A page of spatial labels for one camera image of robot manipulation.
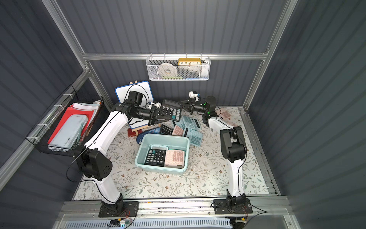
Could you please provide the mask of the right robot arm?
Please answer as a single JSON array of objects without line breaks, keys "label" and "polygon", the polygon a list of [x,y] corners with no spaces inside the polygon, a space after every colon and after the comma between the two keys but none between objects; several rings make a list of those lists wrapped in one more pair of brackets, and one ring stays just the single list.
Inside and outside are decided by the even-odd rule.
[{"label": "right robot arm", "polygon": [[201,102],[196,95],[179,102],[183,109],[189,113],[198,112],[202,115],[203,123],[220,134],[221,153],[228,166],[228,189],[226,190],[226,203],[213,203],[215,209],[227,210],[230,213],[244,211],[252,213],[249,199],[246,198],[243,185],[242,167],[247,159],[247,146],[242,128],[231,126],[223,121],[216,112],[216,98],[208,96]]}]

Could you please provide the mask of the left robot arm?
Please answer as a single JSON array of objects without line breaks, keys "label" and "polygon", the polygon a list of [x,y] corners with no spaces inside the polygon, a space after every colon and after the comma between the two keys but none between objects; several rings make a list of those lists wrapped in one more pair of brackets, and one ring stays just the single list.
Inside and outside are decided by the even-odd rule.
[{"label": "left robot arm", "polygon": [[116,135],[133,118],[147,120],[150,126],[169,120],[169,116],[156,106],[145,109],[131,103],[117,103],[96,134],[84,146],[75,148],[75,161],[87,178],[85,181],[92,181],[102,196],[100,218],[119,217],[128,212],[123,196],[113,182],[112,162],[106,153]]}]

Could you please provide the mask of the black calculator front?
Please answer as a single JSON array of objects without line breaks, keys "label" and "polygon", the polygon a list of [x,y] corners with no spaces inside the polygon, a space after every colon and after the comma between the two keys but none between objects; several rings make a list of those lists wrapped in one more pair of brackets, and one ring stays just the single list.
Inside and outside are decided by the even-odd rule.
[{"label": "black calculator front", "polygon": [[166,150],[150,149],[145,158],[145,165],[164,167],[165,166]]}]

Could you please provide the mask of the mint green storage box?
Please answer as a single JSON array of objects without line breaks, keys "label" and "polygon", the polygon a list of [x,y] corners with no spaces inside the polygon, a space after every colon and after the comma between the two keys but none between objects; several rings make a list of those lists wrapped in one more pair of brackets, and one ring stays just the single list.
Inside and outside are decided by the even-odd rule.
[{"label": "mint green storage box", "polygon": [[188,167],[190,140],[174,135],[144,136],[135,165],[145,171],[182,175]]}]

